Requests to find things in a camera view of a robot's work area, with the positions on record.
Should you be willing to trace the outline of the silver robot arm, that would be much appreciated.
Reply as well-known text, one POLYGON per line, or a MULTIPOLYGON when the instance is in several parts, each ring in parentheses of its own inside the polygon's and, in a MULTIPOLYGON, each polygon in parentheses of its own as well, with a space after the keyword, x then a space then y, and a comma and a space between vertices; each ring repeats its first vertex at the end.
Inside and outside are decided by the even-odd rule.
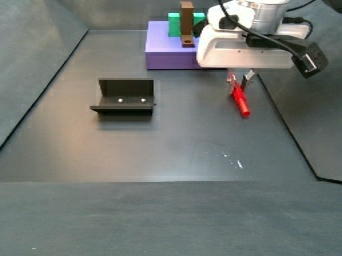
POLYGON ((268 41, 247 43, 251 33, 303 39, 307 25, 283 24, 290 0, 230 0, 207 11, 207 24, 199 32, 196 61, 202 68, 289 69, 291 53, 268 41))

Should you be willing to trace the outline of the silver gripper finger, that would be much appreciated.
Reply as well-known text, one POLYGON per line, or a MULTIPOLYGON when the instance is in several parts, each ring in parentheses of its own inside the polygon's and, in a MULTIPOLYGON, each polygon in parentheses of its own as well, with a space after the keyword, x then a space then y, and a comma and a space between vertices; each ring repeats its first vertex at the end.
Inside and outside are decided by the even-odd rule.
POLYGON ((232 95, 235 86, 236 86, 236 77, 231 71, 227 71, 227 84, 228 84, 228 93, 232 95))
POLYGON ((244 75, 242 79, 242 89, 246 89, 248 85, 252 83, 252 79, 255 77, 256 73, 254 70, 250 70, 244 75))

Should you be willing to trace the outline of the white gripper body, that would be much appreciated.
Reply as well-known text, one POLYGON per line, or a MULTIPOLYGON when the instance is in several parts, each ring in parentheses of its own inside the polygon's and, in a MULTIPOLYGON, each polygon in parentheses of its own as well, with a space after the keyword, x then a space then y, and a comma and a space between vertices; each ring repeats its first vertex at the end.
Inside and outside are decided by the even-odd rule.
POLYGON ((283 24, 290 0, 218 0, 207 11, 200 34, 196 61, 204 68, 289 69, 291 53, 260 38, 248 42, 256 32, 268 38, 303 39, 309 26, 283 24))

